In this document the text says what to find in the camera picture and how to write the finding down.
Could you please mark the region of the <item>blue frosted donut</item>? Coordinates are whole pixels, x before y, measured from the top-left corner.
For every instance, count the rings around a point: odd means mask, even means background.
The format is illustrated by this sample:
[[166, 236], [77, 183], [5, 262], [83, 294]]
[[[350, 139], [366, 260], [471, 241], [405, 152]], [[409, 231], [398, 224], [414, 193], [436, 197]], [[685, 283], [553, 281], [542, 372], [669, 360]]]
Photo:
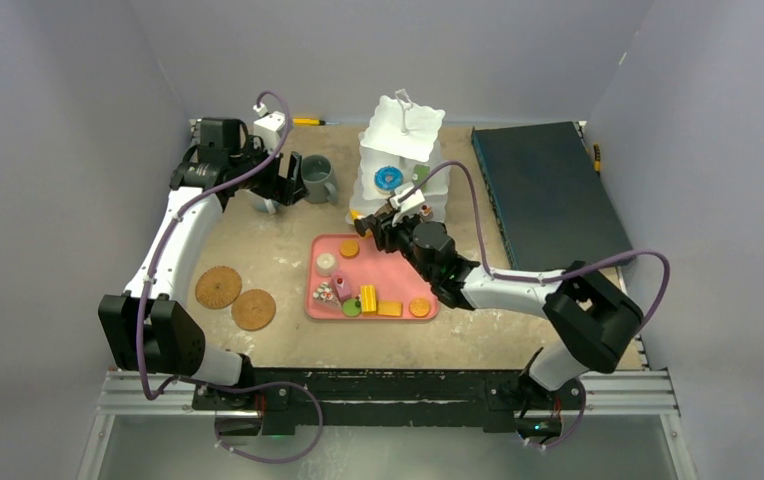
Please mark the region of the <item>blue frosted donut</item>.
[[374, 173], [373, 181], [377, 190], [386, 193], [399, 188], [404, 182], [404, 175], [397, 167], [384, 166]]

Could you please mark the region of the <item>grey mug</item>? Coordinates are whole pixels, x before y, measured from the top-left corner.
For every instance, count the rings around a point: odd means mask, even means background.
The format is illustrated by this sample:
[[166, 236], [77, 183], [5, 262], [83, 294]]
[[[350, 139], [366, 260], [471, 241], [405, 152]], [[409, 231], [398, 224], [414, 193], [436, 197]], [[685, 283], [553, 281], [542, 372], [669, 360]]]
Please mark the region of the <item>grey mug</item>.
[[306, 201], [310, 204], [339, 203], [338, 185], [330, 160], [321, 155], [302, 159], [301, 178], [307, 189]]

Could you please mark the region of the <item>green matcha cake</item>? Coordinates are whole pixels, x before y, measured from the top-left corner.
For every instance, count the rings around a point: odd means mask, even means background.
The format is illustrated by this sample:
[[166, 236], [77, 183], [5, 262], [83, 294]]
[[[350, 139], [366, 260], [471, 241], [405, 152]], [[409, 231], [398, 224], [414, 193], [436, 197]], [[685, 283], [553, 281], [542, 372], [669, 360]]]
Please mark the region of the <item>green matcha cake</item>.
[[425, 164], [418, 164], [413, 168], [412, 181], [413, 184], [421, 191], [424, 191], [428, 186], [428, 178], [431, 173], [431, 168]]

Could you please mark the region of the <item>white three-tier cake stand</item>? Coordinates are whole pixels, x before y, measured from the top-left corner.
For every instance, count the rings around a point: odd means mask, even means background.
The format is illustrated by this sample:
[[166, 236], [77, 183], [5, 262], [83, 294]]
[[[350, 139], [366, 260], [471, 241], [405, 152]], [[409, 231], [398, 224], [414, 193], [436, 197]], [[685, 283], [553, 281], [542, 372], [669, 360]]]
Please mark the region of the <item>white three-tier cake stand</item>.
[[[383, 95], [374, 110], [367, 129], [359, 134], [360, 161], [358, 176], [349, 201], [346, 221], [351, 224], [351, 210], [370, 215], [382, 207], [391, 192], [380, 192], [374, 186], [374, 173], [384, 166], [399, 168], [405, 183], [413, 183], [412, 171], [418, 164], [431, 170], [443, 162], [439, 131], [445, 112], [421, 106], [411, 100], [404, 89], [391, 96]], [[444, 221], [449, 193], [450, 171], [445, 169], [429, 176], [422, 191], [433, 218]]]

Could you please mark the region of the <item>white small cup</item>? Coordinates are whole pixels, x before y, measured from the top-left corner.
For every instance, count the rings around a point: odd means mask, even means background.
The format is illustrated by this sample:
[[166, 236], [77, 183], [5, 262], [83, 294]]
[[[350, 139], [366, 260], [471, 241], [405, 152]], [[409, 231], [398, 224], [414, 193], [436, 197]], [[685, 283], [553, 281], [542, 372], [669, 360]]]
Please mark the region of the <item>white small cup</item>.
[[275, 200], [266, 199], [252, 191], [246, 191], [245, 194], [250, 207], [259, 213], [275, 215], [282, 209], [282, 205]]

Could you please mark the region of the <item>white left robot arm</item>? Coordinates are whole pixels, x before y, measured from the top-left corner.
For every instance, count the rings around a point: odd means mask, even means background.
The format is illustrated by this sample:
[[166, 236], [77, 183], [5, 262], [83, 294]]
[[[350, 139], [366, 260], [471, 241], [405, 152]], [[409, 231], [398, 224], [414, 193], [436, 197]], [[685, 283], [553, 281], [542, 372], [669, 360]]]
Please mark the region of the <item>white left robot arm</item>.
[[282, 206], [306, 196], [299, 154], [290, 155], [286, 176], [279, 173], [290, 126], [281, 112], [265, 113], [252, 125], [233, 118], [197, 121], [193, 142], [171, 175], [164, 217], [145, 259], [122, 293], [104, 296], [98, 306], [118, 368], [215, 385], [233, 409], [253, 402], [249, 358], [208, 343], [185, 303], [204, 243], [237, 191]]

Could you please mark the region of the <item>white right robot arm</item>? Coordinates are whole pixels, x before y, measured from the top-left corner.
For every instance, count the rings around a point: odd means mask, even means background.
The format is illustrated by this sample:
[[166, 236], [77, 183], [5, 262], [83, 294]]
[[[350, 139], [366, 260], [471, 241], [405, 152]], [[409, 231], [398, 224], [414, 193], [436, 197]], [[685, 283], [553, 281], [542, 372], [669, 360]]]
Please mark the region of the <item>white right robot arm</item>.
[[492, 270], [459, 254], [441, 222], [400, 217], [390, 208], [358, 218], [376, 248], [400, 254], [443, 305], [498, 309], [546, 319], [556, 343], [536, 353], [519, 381], [522, 399], [542, 407], [559, 388], [587, 372], [614, 372], [643, 320], [640, 307], [599, 270], [581, 261], [567, 270]]

